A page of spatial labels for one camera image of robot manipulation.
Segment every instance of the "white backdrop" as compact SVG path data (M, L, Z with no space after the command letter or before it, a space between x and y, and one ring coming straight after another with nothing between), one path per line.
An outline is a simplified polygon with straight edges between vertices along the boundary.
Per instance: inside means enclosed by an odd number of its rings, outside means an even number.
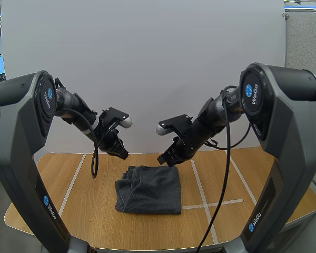
M196 116L209 97L238 85L252 62L284 65L283 0L5 0L7 78L47 70L95 111L110 106L133 119L120 137L130 153L164 151L161 120ZM232 124L232 142L245 133ZM225 132L216 138L226 145ZM251 133L241 147L258 145ZM74 126L55 118L47 152L92 152Z

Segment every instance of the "black cable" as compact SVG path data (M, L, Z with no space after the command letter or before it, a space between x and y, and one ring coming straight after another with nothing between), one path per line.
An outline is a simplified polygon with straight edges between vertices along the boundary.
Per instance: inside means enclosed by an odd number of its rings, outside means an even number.
M249 131L251 130L251 125L249 124L248 125L248 128L247 128L247 131L246 133L244 134L244 136L241 138L240 141L238 141L236 144L234 145L231 145L231 148L235 148L237 145L239 145L241 142L243 142L243 140L247 137ZM208 147L212 147L212 148L215 148L215 149L219 149L219 150L227 150L227 148L220 148L217 146L218 142L215 141L215 140L212 140L212 138L210 139L213 143L209 142L209 141L206 141L205 142L205 145L208 146Z
M77 112L75 110L72 110L72 109L60 109L60 111L71 112L71 113L75 114L76 116L79 116L82 120L85 121L85 123L87 124L87 126L88 126L88 128L90 130L91 136L93 138L94 148L95 148L94 154L97 154L98 153L97 139L96 139L93 127L91 126L89 121L86 119L86 117L83 114L81 114L81 113L79 113L79 112ZM98 156L97 155L96 155L95 172L94 172L94 161L95 161L95 156L93 155L93 158L92 158L92 161L91 161L91 176L93 178L96 178L97 172L98 172Z
M227 89L230 89L231 86L227 86L224 91L223 91L223 108L225 110L225 117L226 117L226 132L227 132L227 156L226 156L226 171L225 171L225 177L223 179L223 185L222 185L222 190L221 190L221 195L220 195L220 199L219 199L219 202L218 202L218 205L215 209L215 212L213 214L213 217L210 221L210 224L207 228L207 231L204 235L204 238L201 240L198 248L196 249L196 252L195 253L198 253L201 246L203 245L207 235L209 234L210 230L211 230L211 227L213 225L213 222L214 222L214 219L216 217L216 214L218 213L220 207L221 207L221 204L222 204L222 201L223 201L223 196L225 195L225 191L226 191L226 186L227 186L227 180L228 180L228 174L229 174L229 171L230 171L230 158L231 158L231 130L230 130L230 123L228 121L228 111L227 111L227 106L226 106L226 100L225 100L225 94L226 94L226 91Z
M104 140L104 138L112 131L112 130L114 130L118 125L120 124L120 122L116 122L116 123L114 123L108 130L107 130L107 132L101 137L101 139L100 139L100 141L98 142L98 144L97 144L97 147L99 147L100 145L101 145L101 143L102 143L102 141ZM95 156L97 156L96 154L98 153L98 150L97 150L97 152L96 152L96 150L94 151L94 153L93 153L93 158L92 158L92 167L94 166L94 161L95 161Z

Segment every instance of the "blue circular logo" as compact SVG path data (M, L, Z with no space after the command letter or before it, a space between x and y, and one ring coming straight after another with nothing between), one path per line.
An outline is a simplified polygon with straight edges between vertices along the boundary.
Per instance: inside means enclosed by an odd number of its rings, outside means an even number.
M247 84L247 86L246 86L246 95L247 95L247 97L250 98L252 96L252 94L253 94L253 88L252 88L252 86L250 84Z
M48 206L49 200L48 200L48 197L47 197L47 196L44 196L44 197L43 197L43 202L44 202L44 204L45 204L46 206Z
M254 226L253 226L253 224L249 224L249 231L251 231L251 232L253 232L254 231Z
M53 91L51 88L48 89L48 97L49 97L49 99L53 98Z

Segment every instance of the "wooden table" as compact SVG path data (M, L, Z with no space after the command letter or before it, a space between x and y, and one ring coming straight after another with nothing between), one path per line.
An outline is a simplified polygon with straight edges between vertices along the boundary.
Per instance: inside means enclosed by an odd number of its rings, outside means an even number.
M225 170L224 151L198 152L179 164L181 215L134 215L115 210L115 181L128 166L158 166L157 154L130 154L123 161L100 154L92 179L91 154L50 153L37 167L69 232L96 248L156 250L195 247L201 241L220 197ZM259 147L232 150L223 205L205 245L240 235L270 172L273 157ZM309 188L285 227L316 213L316 195ZM8 226L32 233L11 205Z

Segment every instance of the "gray towel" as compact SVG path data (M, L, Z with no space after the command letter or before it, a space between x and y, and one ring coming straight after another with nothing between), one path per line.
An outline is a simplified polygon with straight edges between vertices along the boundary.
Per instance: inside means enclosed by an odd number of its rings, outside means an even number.
M130 213L180 214L181 187L177 167L129 166L116 181L116 210Z

